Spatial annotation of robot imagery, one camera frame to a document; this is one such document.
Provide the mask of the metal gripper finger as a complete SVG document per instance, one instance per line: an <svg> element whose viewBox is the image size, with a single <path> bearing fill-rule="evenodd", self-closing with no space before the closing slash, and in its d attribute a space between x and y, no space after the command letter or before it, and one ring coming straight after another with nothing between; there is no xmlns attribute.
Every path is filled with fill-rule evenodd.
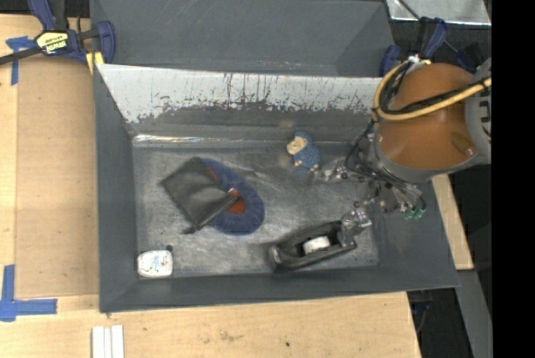
<svg viewBox="0 0 535 358"><path fill-rule="evenodd" d="M349 179L349 169L343 161L322 166L318 178L323 182L342 182Z"/></svg>
<svg viewBox="0 0 535 358"><path fill-rule="evenodd" d="M347 212L340 220L340 228L337 233L342 247L355 245L354 237L372 226L372 221L365 210L355 209Z"/></svg>

